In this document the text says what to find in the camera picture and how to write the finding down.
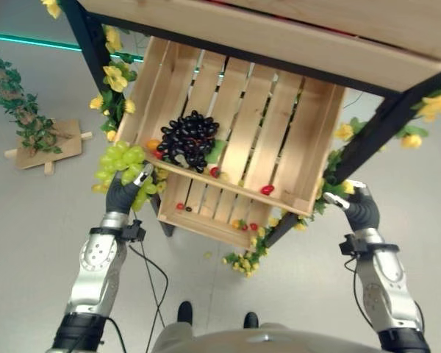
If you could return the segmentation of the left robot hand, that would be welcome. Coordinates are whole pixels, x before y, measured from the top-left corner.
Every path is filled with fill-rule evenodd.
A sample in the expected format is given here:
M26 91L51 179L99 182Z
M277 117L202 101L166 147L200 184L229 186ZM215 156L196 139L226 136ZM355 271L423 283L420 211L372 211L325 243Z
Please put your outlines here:
M152 175L154 166L147 163L142 171L128 184L122 184L122 171L117 171L112 178L105 199L106 213L122 213L128 215L133 202L142 186L147 183Z

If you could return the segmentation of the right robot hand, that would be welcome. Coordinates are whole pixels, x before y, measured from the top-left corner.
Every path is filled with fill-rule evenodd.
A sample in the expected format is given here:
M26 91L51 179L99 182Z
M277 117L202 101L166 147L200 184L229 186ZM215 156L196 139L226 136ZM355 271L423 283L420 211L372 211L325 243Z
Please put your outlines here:
M324 192L324 199L327 203L339 207L345 213L354 232L363 229L378 229L380 213L370 189L360 181L351 180L350 183L354 194L349 194L347 199L331 192Z

